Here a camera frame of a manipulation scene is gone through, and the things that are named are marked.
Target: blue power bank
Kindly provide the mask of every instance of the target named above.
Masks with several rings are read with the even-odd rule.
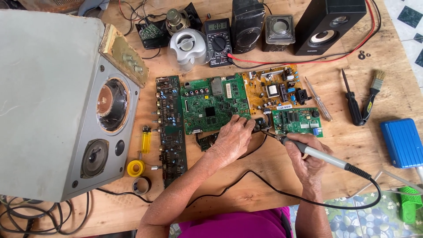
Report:
[[[382,122],[380,127],[394,167],[423,166],[422,142],[413,119]]]

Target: barcode sticker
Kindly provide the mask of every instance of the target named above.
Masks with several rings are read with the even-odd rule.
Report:
[[[292,108],[291,104],[276,107],[277,110],[290,109],[290,108]]]
[[[230,83],[227,83],[226,84],[226,97],[227,98],[232,98],[231,84]]]

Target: digital multimeter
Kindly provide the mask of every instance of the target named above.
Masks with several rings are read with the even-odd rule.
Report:
[[[229,18],[204,22],[210,50],[210,67],[230,65],[228,54],[232,52]]]

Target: paintbrush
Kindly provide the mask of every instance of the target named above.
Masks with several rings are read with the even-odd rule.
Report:
[[[364,105],[363,108],[363,121],[366,123],[370,117],[371,109],[373,108],[374,99],[376,95],[380,92],[380,88],[382,87],[383,80],[385,79],[385,72],[382,70],[376,70],[374,72],[373,77],[373,84],[370,88],[370,96],[367,100],[367,103]]]

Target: hand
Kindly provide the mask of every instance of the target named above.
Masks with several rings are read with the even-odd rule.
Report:
[[[220,129],[219,137],[207,153],[213,153],[220,168],[234,162],[247,152],[254,126],[254,119],[247,120],[245,117],[233,115],[231,120]]]
[[[286,136],[293,141],[300,141],[314,149],[323,151],[329,155],[333,155],[333,151],[327,145],[320,143],[320,141],[310,133],[288,133]],[[286,151],[288,151],[289,157],[292,160],[294,171],[302,183],[303,189],[320,191],[321,178],[327,163],[310,155],[305,157],[305,159],[302,159],[303,154],[301,154],[298,147],[291,141],[287,141],[285,143],[285,147]]]

